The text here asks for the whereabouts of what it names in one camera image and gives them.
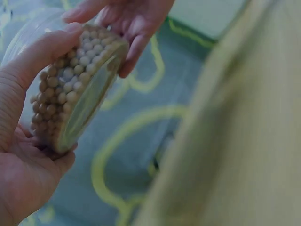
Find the fingernail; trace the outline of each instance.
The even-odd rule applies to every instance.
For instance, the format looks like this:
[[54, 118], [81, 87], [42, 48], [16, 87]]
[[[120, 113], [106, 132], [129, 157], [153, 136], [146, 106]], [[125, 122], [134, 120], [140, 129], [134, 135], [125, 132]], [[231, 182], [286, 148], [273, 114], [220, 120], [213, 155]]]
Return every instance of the fingernail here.
[[82, 29], [82, 26], [80, 23], [77, 23], [77, 22], [73, 22], [73, 23], [70, 23], [70, 24], [67, 24], [64, 28], [65, 31], [67, 32], [77, 32], [79, 30]]
[[81, 11], [80, 8], [74, 8], [74, 9], [71, 9], [71, 10], [69, 10], [69, 11], [63, 13], [63, 14], [62, 14], [62, 18], [63, 18], [63, 19], [67, 19], [67, 18], [73, 17], [73, 16], [79, 14], [80, 11]]

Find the transparent plastic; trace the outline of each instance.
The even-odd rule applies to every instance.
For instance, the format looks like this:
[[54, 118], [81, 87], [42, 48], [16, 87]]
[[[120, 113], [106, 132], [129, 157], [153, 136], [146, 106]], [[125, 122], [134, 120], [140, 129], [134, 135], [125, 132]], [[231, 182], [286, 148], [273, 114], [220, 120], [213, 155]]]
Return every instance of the transparent plastic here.
[[[62, 30], [64, 11], [49, 8], [11, 41], [6, 64], [47, 32]], [[81, 44], [42, 70], [27, 91], [20, 123], [58, 153], [68, 151], [104, 100], [129, 44], [107, 29], [83, 25]]]

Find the palm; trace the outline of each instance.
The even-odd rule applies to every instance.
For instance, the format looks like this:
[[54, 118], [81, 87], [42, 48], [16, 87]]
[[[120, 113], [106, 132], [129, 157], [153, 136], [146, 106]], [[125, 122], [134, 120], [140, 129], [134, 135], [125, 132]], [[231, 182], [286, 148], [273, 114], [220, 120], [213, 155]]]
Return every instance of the palm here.
[[0, 153], [0, 199], [8, 212], [19, 217], [15, 222], [44, 205], [62, 176], [59, 166], [36, 144], [33, 136], [17, 127], [10, 148]]

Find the finger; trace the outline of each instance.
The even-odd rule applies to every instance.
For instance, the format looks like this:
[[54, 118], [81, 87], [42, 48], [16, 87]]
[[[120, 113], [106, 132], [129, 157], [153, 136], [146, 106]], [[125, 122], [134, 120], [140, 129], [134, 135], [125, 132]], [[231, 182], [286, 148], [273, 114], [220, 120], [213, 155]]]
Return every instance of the finger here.
[[84, 0], [74, 9], [64, 13], [62, 18], [66, 23], [85, 23], [95, 17], [109, 3], [110, 0]]
[[145, 35], [138, 35], [134, 38], [130, 50], [127, 54], [127, 58], [121, 69], [119, 70], [119, 76], [126, 78], [134, 69], [139, 57], [144, 51], [150, 37]]
[[65, 156], [62, 158], [59, 158], [54, 161], [56, 166], [60, 170], [60, 176], [62, 177], [74, 164], [75, 162], [75, 154], [74, 152], [68, 152]]
[[120, 7], [116, 5], [109, 5], [104, 7], [99, 14], [97, 15], [94, 23], [98, 26], [102, 26], [107, 28], [109, 25], [111, 25], [111, 28], [114, 27], [116, 30], [122, 29], [122, 26], [120, 24], [117, 24], [116, 22], [119, 19], [119, 16], [122, 12], [120, 12]]
[[33, 137], [33, 134], [28, 130], [28, 129], [25, 129], [23, 126], [21, 126], [20, 124], [17, 125], [18, 128], [20, 128], [22, 130], [22, 132], [24, 133], [24, 135], [27, 137], [27, 138], [32, 138]]
[[15, 60], [0, 68], [0, 148], [7, 150], [17, 127], [25, 94], [34, 77], [48, 64], [67, 53], [79, 41], [82, 27], [69, 24], [65, 31], [50, 32]]

